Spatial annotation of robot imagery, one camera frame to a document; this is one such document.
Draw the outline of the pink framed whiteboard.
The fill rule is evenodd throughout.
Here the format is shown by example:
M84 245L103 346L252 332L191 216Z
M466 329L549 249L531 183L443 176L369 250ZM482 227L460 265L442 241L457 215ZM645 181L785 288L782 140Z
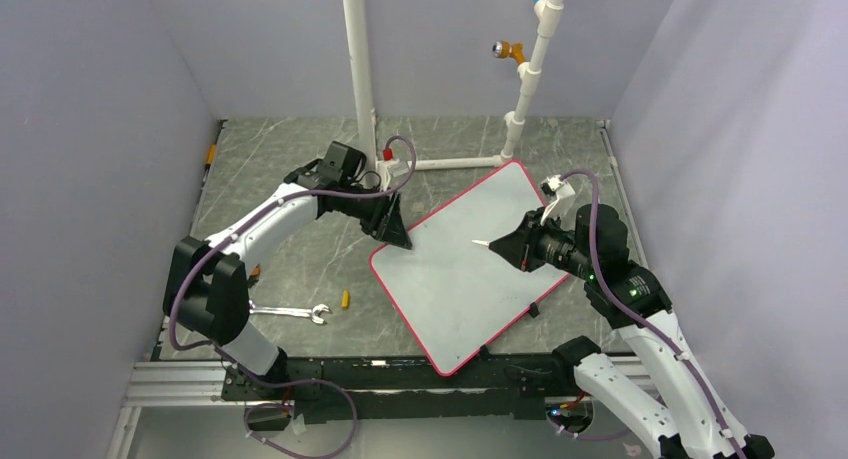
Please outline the pink framed whiteboard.
M567 273L525 273L472 239L502 237L544 204L526 167L511 161L409 228L411 250L380 246L369 266L436 372L449 376L490 344Z

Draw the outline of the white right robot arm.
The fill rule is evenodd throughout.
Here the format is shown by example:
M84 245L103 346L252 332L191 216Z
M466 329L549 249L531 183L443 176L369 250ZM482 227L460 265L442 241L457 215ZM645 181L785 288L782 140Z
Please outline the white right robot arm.
M592 307L632 349L658 396L627 379L586 336L552 352L557 390L599 400L654 458L772 458L770 441L732 415L692 355L657 277L629 257L628 228L605 204L579 208L571 230L527 212L511 233L486 243L510 266L551 266L582 280Z

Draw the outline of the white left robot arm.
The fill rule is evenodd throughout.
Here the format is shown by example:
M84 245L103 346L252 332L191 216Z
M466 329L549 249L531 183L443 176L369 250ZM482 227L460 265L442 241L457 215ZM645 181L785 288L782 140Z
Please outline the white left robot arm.
M186 236L173 250L162 309L168 341L176 351L210 346L248 375L264 399L287 385L288 356L250 321L249 277L278 246L327 213L359 222L361 231L389 246L410 250L400 211L401 190L417 170L409 160L386 158L389 175L363 184L365 154L338 141L326 153L289 172L276 190L246 216L205 239Z

